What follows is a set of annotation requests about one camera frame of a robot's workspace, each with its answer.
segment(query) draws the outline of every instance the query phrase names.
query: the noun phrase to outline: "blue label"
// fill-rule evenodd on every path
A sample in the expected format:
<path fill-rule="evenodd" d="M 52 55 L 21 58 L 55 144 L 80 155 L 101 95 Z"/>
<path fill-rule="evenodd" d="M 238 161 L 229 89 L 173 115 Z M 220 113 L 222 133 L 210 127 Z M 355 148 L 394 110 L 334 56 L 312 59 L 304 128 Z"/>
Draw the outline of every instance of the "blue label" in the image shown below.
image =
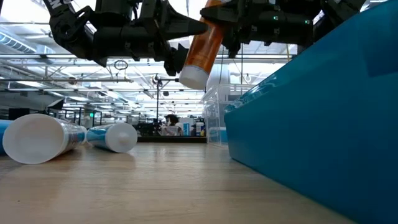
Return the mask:
<path fill-rule="evenodd" d="M 112 126 L 113 124 L 108 124 L 95 128 L 90 128 L 87 132 L 87 142 L 95 147 L 110 150 L 109 147 L 106 145 L 105 136 L 108 129 Z"/>
<path fill-rule="evenodd" d="M 184 123 L 183 127 L 184 127 L 184 130 L 183 130 L 184 136 L 189 136 L 190 135 L 190 127 L 191 127 L 190 123 Z"/>
<path fill-rule="evenodd" d="M 12 123 L 13 121 L 6 121 L 6 120 L 0 120 L 0 155 L 4 155 L 6 152 L 4 151 L 4 148 L 2 146 L 2 136 L 4 135 L 4 132 L 6 131 L 7 127 Z"/>

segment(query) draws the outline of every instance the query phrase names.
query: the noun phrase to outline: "clear plastic container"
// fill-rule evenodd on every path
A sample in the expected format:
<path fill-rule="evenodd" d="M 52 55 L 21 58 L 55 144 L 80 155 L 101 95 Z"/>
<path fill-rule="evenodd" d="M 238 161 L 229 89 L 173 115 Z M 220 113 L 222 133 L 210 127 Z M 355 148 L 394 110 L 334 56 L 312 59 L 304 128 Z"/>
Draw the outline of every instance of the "clear plastic container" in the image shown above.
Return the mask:
<path fill-rule="evenodd" d="M 252 87 L 254 85 L 221 84 L 213 87 L 203 96 L 207 143 L 228 147 L 224 108 Z"/>
<path fill-rule="evenodd" d="M 178 126 L 165 126 L 162 127 L 162 136 L 181 136 L 182 133 L 178 130 Z"/>

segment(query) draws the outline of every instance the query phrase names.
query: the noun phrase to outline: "blue bin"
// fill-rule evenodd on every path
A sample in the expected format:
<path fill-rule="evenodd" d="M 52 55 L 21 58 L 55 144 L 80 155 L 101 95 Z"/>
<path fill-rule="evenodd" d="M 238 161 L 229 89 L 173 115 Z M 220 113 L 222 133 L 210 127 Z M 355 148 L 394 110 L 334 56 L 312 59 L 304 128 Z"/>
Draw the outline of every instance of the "blue bin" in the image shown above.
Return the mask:
<path fill-rule="evenodd" d="M 359 223 L 398 223 L 397 40 L 398 1 L 346 21 L 226 107 L 231 157 Z"/>

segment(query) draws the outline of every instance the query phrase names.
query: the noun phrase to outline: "overhead lighting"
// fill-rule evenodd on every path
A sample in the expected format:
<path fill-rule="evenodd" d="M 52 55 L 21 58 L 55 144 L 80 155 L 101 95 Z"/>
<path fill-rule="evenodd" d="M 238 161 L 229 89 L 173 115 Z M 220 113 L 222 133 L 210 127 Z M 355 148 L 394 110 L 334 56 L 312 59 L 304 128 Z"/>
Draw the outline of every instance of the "overhead lighting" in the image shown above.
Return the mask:
<path fill-rule="evenodd" d="M 144 91 L 144 89 L 117 89 L 117 90 L 113 90 L 113 91 Z"/>
<path fill-rule="evenodd" d="M 235 56 L 235 59 L 287 59 L 287 55 L 268 55 L 268 54 L 244 54 L 244 55 L 237 55 Z M 228 55 L 217 55 L 217 59 L 221 58 L 228 58 Z"/>
<path fill-rule="evenodd" d="M 74 89 L 44 89 L 44 91 L 75 91 Z"/>
<path fill-rule="evenodd" d="M 18 81 L 17 83 L 23 84 L 23 85 L 27 85 L 27 86 L 31 86 L 31 87 L 37 87 L 37 88 L 47 87 L 47 86 L 45 86 L 43 84 L 40 84 L 38 82 Z"/>
<path fill-rule="evenodd" d="M 38 89 L 33 88 L 15 88 L 15 89 L 6 89 L 8 91 L 39 91 Z"/>
<path fill-rule="evenodd" d="M 56 92 L 49 91 L 49 93 L 53 94 L 54 96 L 64 97 L 64 95 L 56 93 Z"/>
<path fill-rule="evenodd" d="M 89 101 L 89 99 L 80 96 L 69 96 L 69 98 L 77 101 Z"/>
<path fill-rule="evenodd" d="M 133 101 L 129 101 L 129 106 L 136 109 L 136 108 L 140 108 L 139 105 L 137 105 L 136 103 L 134 103 Z"/>
<path fill-rule="evenodd" d="M 105 89 L 77 89 L 78 91 L 108 91 Z"/>
<path fill-rule="evenodd" d="M 47 55 L 47 58 L 77 58 L 74 55 L 70 55 L 70 54 L 52 54 L 52 55 Z"/>
<path fill-rule="evenodd" d="M 63 107 L 62 109 L 63 110 L 73 110 L 73 111 L 79 110 L 79 108 L 67 108 L 67 107 Z"/>
<path fill-rule="evenodd" d="M 30 59 L 30 58 L 40 58 L 40 55 L 34 54 L 7 54 L 7 55 L 0 55 L 1 59 Z"/>
<path fill-rule="evenodd" d="M 112 109 L 112 106 L 99 106 L 99 107 L 104 108 L 104 109 Z"/>
<path fill-rule="evenodd" d="M 112 104 L 114 104 L 114 105 L 123 105 L 124 103 L 110 103 L 110 102 L 107 102 L 107 103 L 90 103 L 90 104 L 91 105 L 112 105 Z"/>
<path fill-rule="evenodd" d="M 110 96 L 110 97 L 112 97 L 112 98 L 115 98 L 115 99 L 119 99 L 120 98 L 118 94 L 116 94 L 116 93 L 114 93 L 112 91 L 107 91 L 107 92 L 105 92 L 105 94 Z"/>
<path fill-rule="evenodd" d="M 32 36 L 26 36 L 24 37 L 25 39 L 42 39 L 42 38 L 49 38 L 48 35 L 42 34 L 42 35 L 32 35 Z"/>

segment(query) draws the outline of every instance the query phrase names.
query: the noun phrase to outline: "person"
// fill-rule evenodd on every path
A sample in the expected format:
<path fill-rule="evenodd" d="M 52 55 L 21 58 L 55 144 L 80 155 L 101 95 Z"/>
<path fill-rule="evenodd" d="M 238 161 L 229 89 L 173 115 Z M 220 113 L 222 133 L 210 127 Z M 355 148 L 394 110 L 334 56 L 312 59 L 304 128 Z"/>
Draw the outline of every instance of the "person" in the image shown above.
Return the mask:
<path fill-rule="evenodd" d="M 180 123 L 180 120 L 178 119 L 177 116 L 175 116 L 174 114 L 169 114 L 166 116 L 166 120 L 167 120 L 167 125 L 168 126 L 177 126 L 178 127 L 178 136 L 182 135 L 182 129 L 183 129 L 183 124 Z"/>

